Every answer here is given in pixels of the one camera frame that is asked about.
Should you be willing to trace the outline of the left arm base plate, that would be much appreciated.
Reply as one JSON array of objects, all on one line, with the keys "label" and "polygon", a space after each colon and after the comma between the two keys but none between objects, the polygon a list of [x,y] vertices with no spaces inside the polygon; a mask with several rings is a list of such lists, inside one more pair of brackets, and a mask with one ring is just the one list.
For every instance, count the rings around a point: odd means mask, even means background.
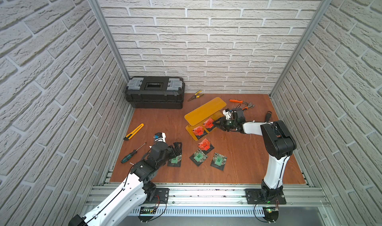
[{"label": "left arm base plate", "polygon": [[162,200],[167,203],[169,199],[169,191],[170,191],[169,188],[157,188],[155,193],[152,195],[153,198],[150,200],[150,198],[148,197],[144,203],[156,204],[158,200]]}]

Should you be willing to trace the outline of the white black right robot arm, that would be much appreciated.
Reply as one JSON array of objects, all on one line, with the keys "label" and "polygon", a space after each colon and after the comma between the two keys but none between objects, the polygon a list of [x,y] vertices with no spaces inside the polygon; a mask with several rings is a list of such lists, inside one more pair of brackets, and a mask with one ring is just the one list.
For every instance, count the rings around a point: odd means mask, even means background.
[{"label": "white black right robot arm", "polygon": [[270,201],[282,193],[283,176],[286,164],[296,143],[283,121],[270,121],[272,112],[268,111],[264,122],[247,121],[241,108],[225,109],[223,117],[213,125],[223,131],[235,131],[242,134],[255,134],[263,137],[269,154],[267,172],[261,183],[260,199]]}]

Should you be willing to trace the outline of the red tea bag large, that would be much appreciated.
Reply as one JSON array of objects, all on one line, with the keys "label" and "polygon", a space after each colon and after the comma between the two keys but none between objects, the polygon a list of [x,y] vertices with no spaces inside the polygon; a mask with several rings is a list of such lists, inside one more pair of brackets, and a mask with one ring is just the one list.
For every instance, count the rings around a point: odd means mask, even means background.
[{"label": "red tea bag large", "polygon": [[203,126],[197,126],[192,130],[193,134],[196,136],[197,139],[201,139],[203,136],[208,134]]}]

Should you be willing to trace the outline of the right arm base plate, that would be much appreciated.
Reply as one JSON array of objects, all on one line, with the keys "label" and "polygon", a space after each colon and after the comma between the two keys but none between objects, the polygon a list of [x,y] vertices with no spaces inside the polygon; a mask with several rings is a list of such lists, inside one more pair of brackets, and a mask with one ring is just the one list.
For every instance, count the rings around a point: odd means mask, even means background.
[{"label": "right arm base plate", "polygon": [[286,205],[283,189],[245,189],[247,204],[280,204]]}]

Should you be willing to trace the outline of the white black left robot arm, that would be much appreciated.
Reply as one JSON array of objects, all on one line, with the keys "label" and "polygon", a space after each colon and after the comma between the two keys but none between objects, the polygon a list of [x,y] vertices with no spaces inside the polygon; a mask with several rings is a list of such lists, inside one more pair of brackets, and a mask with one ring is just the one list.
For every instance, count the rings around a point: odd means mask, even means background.
[{"label": "white black left robot arm", "polygon": [[106,199],[84,216],[75,215],[68,225],[117,226],[133,209],[153,200],[156,185],[151,180],[162,166],[182,154],[182,146],[180,142],[168,145],[164,140],[155,141]]}]

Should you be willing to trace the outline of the red tea bag small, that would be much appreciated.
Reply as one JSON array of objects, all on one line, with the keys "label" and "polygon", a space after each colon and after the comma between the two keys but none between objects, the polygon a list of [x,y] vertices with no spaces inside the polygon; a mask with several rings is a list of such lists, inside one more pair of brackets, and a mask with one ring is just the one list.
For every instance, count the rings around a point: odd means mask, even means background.
[{"label": "red tea bag small", "polygon": [[203,123],[203,127],[208,132],[211,132],[216,126],[214,125],[214,120],[210,117]]}]

